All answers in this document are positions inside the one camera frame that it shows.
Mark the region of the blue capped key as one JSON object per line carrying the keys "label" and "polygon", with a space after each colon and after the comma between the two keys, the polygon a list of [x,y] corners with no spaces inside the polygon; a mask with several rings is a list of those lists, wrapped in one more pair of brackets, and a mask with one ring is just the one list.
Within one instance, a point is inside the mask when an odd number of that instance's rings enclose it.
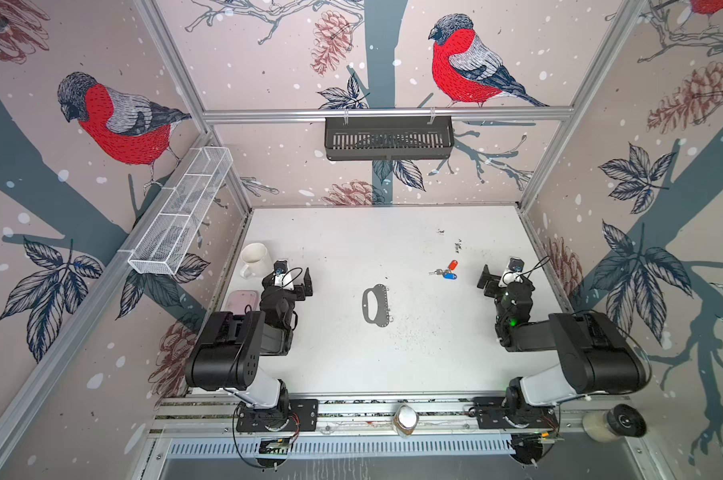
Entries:
{"label": "blue capped key", "polygon": [[438,269],[438,270],[431,272],[431,275],[437,275],[437,276],[443,277],[447,280],[456,280],[457,279],[457,274],[453,273],[453,271],[451,271],[451,270]]}

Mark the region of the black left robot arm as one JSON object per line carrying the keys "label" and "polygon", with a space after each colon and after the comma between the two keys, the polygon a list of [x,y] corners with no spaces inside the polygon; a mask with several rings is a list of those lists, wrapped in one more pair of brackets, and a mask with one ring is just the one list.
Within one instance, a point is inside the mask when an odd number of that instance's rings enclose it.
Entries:
{"label": "black left robot arm", "polygon": [[278,261],[263,290],[235,291],[210,315],[185,367],[189,387],[225,391],[239,400],[237,432],[300,430],[305,407],[291,406],[285,381],[260,369],[263,357],[290,353],[299,325],[296,305],[314,294],[308,268]]}

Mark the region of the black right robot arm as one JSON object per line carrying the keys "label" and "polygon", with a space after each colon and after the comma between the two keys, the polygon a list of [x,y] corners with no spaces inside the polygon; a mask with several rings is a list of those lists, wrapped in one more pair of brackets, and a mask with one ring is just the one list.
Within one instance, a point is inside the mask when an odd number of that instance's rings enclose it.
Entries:
{"label": "black right robot arm", "polygon": [[607,315],[599,312],[552,313],[533,321],[535,285],[517,272],[505,280],[485,266],[477,287],[493,299],[495,334],[509,353],[551,351],[552,366],[536,374],[513,378],[501,397],[477,397],[469,415],[481,429],[559,426],[555,408],[591,394],[625,395],[647,385],[649,366],[629,346]]}

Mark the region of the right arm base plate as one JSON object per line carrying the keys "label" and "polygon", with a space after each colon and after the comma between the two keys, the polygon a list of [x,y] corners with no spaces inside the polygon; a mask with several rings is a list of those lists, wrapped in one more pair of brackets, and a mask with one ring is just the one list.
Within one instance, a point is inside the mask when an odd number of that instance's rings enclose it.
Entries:
{"label": "right arm base plate", "polygon": [[559,419],[553,407],[535,407],[522,403],[513,407],[507,405],[505,397],[483,396],[473,398],[473,405],[467,410],[475,418],[479,429],[535,429],[556,430]]}

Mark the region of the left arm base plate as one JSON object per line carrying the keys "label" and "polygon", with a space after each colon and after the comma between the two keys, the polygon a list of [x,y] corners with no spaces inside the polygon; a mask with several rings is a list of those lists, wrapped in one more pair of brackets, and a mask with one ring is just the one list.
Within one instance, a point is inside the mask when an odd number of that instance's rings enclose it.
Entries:
{"label": "left arm base plate", "polygon": [[314,432],[319,416],[319,401],[293,399],[271,409],[255,409],[243,404],[236,415],[235,430],[240,433]]}

